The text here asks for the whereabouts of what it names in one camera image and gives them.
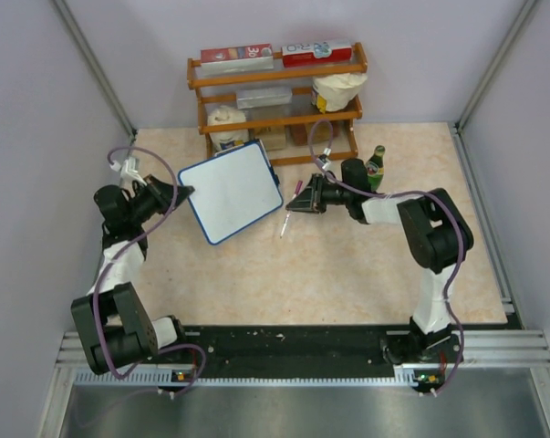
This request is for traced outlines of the magenta capped whiteboard marker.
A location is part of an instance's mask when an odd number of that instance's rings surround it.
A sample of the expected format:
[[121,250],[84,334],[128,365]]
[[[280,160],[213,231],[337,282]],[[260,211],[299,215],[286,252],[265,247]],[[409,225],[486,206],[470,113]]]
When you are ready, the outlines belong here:
[[[293,192],[293,195],[291,197],[291,201],[295,200],[295,198],[300,194],[301,192],[301,189],[302,189],[302,186],[303,186],[303,181],[302,180],[299,180],[297,183],[296,183],[296,187],[294,189],[294,192]],[[280,234],[279,234],[279,238],[282,239],[285,235],[285,231],[286,231],[286,228],[288,226],[288,223],[289,223],[289,220],[290,220],[290,216],[291,216],[291,211],[290,210],[286,210],[286,214],[285,214],[285,219],[283,221],[283,224],[282,224],[282,227],[281,227],[281,230],[280,230]]]

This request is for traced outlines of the blue framed whiteboard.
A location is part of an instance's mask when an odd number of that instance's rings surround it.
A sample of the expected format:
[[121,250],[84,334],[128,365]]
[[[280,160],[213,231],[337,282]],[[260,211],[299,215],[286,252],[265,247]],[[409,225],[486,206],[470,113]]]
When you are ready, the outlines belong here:
[[194,189],[189,204],[210,245],[218,245],[283,205],[279,181],[263,143],[249,141],[181,169]]

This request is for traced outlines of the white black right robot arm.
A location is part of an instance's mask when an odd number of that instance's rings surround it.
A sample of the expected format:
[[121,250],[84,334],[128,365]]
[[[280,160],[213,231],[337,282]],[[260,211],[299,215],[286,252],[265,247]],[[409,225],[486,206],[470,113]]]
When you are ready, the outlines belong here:
[[472,230],[448,192],[379,194],[372,189],[371,166],[361,159],[341,162],[341,179],[323,169],[285,206],[289,213],[323,214],[329,205],[343,205],[361,224],[391,224],[402,229],[413,260],[423,269],[418,304],[410,317],[409,334],[381,342],[393,364],[431,360],[451,339],[460,323],[451,307],[452,285],[460,264],[472,249]]

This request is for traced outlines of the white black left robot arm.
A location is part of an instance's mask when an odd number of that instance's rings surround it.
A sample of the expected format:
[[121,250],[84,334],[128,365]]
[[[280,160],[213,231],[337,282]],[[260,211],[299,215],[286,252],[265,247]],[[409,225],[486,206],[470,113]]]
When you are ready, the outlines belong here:
[[190,341],[169,315],[151,320],[134,287],[148,254],[143,224],[170,214],[194,193],[152,175],[132,189],[106,185],[94,194],[102,217],[102,265],[94,286],[71,304],[71,314],[91,370],[102,375],[161,354],[183,360]]

